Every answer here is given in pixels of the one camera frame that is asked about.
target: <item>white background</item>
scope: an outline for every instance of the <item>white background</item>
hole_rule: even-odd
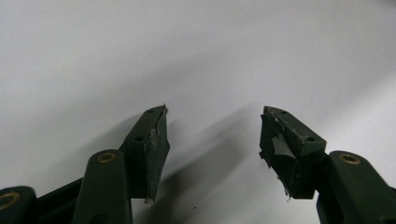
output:
[[[136,224],[318,223],[258,155],[263,106],[395,187],[395,75],[394,0],[1,0],[0,189],[82,177],[166,104],[171,151]]]

